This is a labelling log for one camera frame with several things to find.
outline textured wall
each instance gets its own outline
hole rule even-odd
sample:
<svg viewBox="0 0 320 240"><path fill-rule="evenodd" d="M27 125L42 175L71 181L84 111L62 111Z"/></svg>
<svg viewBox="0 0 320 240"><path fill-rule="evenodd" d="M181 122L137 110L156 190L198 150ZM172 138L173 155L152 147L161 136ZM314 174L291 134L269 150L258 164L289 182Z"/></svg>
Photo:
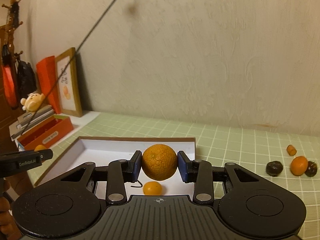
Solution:
<svg viewBox="0 0 320 240"><path fill-rule="evenodd" d="M76 47L110 1L23 0L17 50L35 64ZM319 4L118 0L81 50L82 103L320 135Z"/></svg>

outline orange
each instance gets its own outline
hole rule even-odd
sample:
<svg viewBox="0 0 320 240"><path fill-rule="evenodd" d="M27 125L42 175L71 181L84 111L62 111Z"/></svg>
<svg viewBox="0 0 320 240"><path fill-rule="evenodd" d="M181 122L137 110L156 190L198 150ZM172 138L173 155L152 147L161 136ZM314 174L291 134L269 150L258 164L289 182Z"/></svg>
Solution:
<svg viewBox="0 0 320 240"><path fill-rule="evenodd" d="M305 156L295 157L290 164L290 171L295 176L300 176L306 172L308 168L308 160Z"/></svg>
<svg viewBox="0 0 320 240"><path fill-rule="evenodd" d="M46 150L47 148L44 147L42 144L39 144L36 148L35 151L41 151L41 150Z"/></svg>
<svg viewBox="0 0 320 240"><path fill-rule="evenodd" d="M164 144L154 144L142 155L142 170L150 179L168 179L176 172L177 166L176 153Z"/></svg>
<svg viewBox="0 0 320 240"><path fill-rule="evenodd" d="M143 193L148 196L161 196L162 186L157 181L149 181L143 186Z"/></svg>

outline black circular pad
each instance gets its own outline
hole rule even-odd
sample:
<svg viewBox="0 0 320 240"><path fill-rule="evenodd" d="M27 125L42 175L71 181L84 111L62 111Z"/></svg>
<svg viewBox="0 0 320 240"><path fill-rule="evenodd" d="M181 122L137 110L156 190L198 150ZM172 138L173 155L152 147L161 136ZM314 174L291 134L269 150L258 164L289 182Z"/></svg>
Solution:
<svg viewBox="0 0 320 240"><path fill-rule="evenodd" d="M272 196L258 195L247 200L247 208L254 214L263 217L271 217L283 210L282 202Z"/></svg>
<svg viewBox="0 0 320 240"><path fill-rule="evenodd" d="M242 183L224 195L218 206L230 229L256 238L280 238L297 232L306 208L295 194L275 184L257 189Z"/></svg>
<svg viewBox="0 0 320 240"><path fill-rule="evenodd" d="M36 202L36 209L48 216L57 216L63 214L72 208L71 198L61 194L51 194L44 196Z"/></svg>
<svg viewBox="0 0 320 240"><path fill-rule="evenodd" d="M20 196L12 214L25 234L63 238L91 226L100 214L100 202L75 182L45 183Z"/></svg>

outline wooden door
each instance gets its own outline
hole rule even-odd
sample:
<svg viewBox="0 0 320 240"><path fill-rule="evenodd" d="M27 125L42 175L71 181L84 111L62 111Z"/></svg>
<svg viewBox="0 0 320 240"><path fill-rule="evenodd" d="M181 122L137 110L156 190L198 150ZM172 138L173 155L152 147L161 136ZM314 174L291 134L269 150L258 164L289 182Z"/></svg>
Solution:
<svg viewBox="0 0 320 240"><path fill-rule="evenodd" d="M4 30L1 29L0 39L2 51L2 46L4 44ZM0 69L0 154L17 150L15 143L12 142L10 138L9 125L14 123L22 113L21 109L12 110L8 105L4 95L2 69Z"/></svg>
<svg viewBox="0 0 320 240"><path fill-rule="evenodd" d="M1 50L4 43L4 30L0 29ZM21 108L12 110L7 104L4 96L4 87L2 79L2 69L0 68L0 155L7 152L17 151L16 144L11 141L9 133L9 125L17 121L18 117L23 114ZM11 183L13 190L18 194L31 190L33 185L29 179L26 171L8 177L7 180Z"/></svg>

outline picture frame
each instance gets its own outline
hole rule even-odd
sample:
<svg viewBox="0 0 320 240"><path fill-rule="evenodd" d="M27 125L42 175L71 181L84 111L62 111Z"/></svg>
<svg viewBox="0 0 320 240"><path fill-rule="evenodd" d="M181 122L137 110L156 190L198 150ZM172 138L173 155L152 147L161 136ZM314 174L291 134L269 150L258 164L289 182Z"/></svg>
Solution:
<svg viewBox="0 0 320 240"><path fill-rule="evenodd" d="M75 53L76 48L72 47L55 58L57 78ZM66 71L59 79L57 87L62 113L81 117L83 113L78 89L75 57L71 60Z"/></svg>

